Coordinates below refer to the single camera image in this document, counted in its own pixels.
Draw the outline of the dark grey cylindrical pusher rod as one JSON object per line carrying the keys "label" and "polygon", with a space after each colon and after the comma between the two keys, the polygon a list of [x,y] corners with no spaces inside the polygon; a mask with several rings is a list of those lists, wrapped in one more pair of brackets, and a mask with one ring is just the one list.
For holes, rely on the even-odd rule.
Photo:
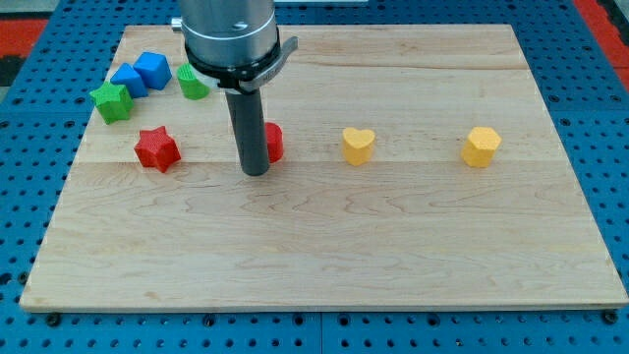
{"label": "dark grey cylindrical pusher rod", "polygon": [[226,93],[237,151],[243,172],[260,176],[269,169],[260,91]]}

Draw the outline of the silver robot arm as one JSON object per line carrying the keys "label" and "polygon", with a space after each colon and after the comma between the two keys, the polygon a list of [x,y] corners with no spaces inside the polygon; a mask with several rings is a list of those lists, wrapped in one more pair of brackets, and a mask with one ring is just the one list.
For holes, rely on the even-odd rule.
{"label": "silver robot arm", "polygon": [[269,168],[259,88],[279,62],[273,0],[180,0],[173,23],[185,40],[195,79],[225,93],[241,168],[250,176]]}

